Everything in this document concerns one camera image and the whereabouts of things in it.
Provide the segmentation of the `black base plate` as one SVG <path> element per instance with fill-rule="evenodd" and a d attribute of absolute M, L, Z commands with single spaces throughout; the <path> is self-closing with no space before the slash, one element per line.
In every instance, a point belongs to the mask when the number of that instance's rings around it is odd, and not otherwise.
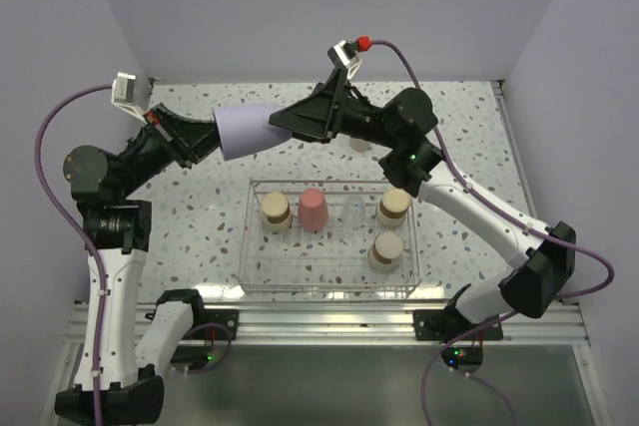
<path fill-rule="evenodd" d="M 479 326 L 458 313 L 443 309 L 417 309 L 412 313 L 415 339 L 418 341 L 447 342 Z"/>
<path fill-rule="evenodd" d="M 240 312 L 237 309 L 206 309 L 203 323 L 215 323 L 218 327 L 205 327 L 196 334 L 197 338 L 207 341 L 235 341 L 240 325 Z"/>

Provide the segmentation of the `tall beige cup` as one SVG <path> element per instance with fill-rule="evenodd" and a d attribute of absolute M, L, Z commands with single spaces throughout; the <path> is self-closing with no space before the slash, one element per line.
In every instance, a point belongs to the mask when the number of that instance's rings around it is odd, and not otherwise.
<path fill-rule="evenodd" d="M 349 146 L 358 153 L 364 153 L 371 149 L 371 143 L 369 141 L 358 138 L 350 138 Z"/>

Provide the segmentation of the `red plastic cup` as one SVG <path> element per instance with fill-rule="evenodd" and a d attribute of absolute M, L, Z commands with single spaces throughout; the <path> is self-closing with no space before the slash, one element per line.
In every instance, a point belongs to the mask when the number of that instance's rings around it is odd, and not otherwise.
<path fill-rule="evenodd" d="M 299 198 L 298 219 L 307 231 L 320 231 L 328 223 L 328 207 L 324 193 L 316 188 L 308 188 Z"/>

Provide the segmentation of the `cream steel cup brown band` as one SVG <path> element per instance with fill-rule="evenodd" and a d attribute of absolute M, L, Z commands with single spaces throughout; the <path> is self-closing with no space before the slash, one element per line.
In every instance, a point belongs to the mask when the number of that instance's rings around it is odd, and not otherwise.
<path fill-rule="evenodd" d="M 410 196 L 402 189 L 391 189 L 383 194 L 376 207 L 376 218 L 385 226 L 399 226 L 411 204 Z"/>

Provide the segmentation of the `steel cup back row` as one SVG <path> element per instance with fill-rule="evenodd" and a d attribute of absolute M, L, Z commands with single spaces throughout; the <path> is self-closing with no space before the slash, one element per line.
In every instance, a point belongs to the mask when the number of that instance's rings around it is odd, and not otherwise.
<path fill-rule="evenodd" d="M 367 259 L 373 270 L 389 273 L 399 267 L 403 253 L 403 239 L 392 231 L 385 231 L 373 241 L 368 250 Z"/>

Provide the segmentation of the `aluminium mounting rail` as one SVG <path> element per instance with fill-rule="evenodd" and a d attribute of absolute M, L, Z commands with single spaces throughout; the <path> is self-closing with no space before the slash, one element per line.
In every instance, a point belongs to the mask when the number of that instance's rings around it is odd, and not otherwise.
<path fill-rule="evenodd" d="M 413 313 L 440 310 L 441 301 L 208 303 L 208 310 L 239 314 L 234 343 L 240 345 L 392 345 L 416 342 Z M 580 309 L 552 304 L 539 319 L 514 316 L 502 322 L 503 339 L 488 345 L 587 345 Z"/>

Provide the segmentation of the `purple plastic cup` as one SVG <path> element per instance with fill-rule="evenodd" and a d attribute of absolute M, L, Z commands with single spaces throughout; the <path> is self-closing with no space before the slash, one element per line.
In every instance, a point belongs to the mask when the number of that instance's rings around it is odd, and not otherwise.
<path fill-rule="evenodd" d="M 271 149 L 292 138 L 286 129 L 270 124 L 278 105 L 225 106 L 215 109 L 215 122 L 220 136 L 220 150 L 228 162 Z"/>

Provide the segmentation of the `clear glass cup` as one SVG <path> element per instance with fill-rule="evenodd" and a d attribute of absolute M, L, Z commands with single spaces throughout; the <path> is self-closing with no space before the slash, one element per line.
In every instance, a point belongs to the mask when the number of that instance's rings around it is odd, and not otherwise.
<path fill-rule="evenodd" d="M 353 231 L 365 228 L 367 219 L 366 202 L 362 196 L 349 196 L 344 203 L 341 220 Z"/>

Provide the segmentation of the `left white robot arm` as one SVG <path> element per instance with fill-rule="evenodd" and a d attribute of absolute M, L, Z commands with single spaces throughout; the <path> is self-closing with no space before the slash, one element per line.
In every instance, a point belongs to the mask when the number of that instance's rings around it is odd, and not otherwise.
<path fill-rule="evenodd" d="M 232 341 L 207 316 L 194 289 L 161 294 L 143 337 L 135 335 L 138 289 L 152 229 L 152 206 L 129 196 L 167 166 L 188 169 L 221 142 L 215 121 L 181 117 L 163 105 L 118 155 L 74 149 L 63 172 L 83 219 L 89 251 L 90 299 L 83 357 L 73 385 L 57 394 L 56 413 L 80 425 L 150 425 L 163 409 L 163 374 L 183 338 Z"/>

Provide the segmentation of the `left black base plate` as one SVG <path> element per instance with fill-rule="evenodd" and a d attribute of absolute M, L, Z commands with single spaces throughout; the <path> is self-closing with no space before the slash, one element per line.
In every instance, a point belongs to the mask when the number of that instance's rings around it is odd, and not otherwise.
<path fill-rule="evenodd" d="M 197 338 L 207 341 L 235 341 L 240 325 L 240 312 L 237 309 L 206 309 L 203 323 L 215 323 L 218 327 L 205 327 L 196 334 Z"/>

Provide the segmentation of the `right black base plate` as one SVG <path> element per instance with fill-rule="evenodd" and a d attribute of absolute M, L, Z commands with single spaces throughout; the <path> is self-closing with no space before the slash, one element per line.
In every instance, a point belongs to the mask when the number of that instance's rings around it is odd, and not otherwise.
<path fill-rule="evenodd" d="M 415 339 L 418 341 L 447 342 L 479 326 L 458 313 L 443 309 L 417 309 L 412 313 Z"/>

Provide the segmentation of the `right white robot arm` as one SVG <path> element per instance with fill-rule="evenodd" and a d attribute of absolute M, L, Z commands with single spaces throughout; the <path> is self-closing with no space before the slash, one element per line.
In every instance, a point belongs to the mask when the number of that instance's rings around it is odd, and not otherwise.
<path fill-rule="evenodd" d="M 271 114 L 270 123 L 306 142 L 327 143 L 344 134 L 388 148 L 378 163 L 394 187 L 453 216 L 510 266 L 505 276 L 453 297 L 444 315 L 453 337 L 467 338 L 481 322 L 511 310 L 541 317 L 574 270 L 572 227 L 549 226 L 473 185 L 428 139 L 438 119 L 421 89 L 406 88 L 376 107 L 344 70 L 334 69 L 308 97 Z"/>

